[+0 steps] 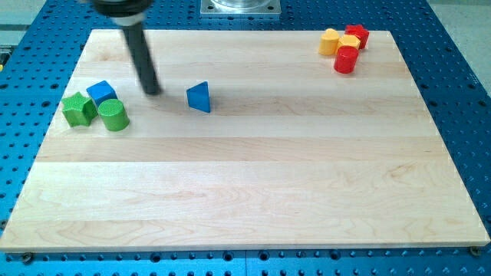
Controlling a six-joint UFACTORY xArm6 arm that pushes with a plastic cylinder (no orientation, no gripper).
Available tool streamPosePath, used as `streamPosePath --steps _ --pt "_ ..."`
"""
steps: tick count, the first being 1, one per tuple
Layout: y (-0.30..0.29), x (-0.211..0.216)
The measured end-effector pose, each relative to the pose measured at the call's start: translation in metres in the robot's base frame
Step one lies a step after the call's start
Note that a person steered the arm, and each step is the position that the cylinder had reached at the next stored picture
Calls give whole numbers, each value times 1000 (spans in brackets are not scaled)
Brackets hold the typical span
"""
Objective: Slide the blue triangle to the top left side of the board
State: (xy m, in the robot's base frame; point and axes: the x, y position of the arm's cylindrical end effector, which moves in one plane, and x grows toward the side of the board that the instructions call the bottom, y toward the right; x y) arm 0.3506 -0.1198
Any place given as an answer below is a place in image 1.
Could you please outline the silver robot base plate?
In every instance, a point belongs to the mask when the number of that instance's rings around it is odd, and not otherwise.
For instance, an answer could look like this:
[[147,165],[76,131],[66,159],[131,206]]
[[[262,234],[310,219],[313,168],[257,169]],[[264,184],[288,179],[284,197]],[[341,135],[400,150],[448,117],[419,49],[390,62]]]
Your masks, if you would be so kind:
[[278,17],[282,13],[280,0],[201,0],[200,14],[208,18],[243,16]]

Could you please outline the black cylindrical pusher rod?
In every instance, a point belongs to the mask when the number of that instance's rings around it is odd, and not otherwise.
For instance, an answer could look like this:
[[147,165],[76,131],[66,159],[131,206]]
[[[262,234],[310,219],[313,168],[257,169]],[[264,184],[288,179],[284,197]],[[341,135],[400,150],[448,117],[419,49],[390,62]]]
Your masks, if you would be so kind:
[[160,85],[143,31],[143,25],[136,23],[131,26],[123,26],[122,30],[143,92],[147,95],[159,94]]

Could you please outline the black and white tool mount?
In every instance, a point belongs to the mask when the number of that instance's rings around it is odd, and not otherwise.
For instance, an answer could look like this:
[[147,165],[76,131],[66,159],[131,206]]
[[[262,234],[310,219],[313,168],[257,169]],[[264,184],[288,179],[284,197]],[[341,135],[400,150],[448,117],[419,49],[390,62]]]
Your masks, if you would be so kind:
[[133,26],[145,19],[145,11],[154,0],[91,0],[94,9],[116,25]]

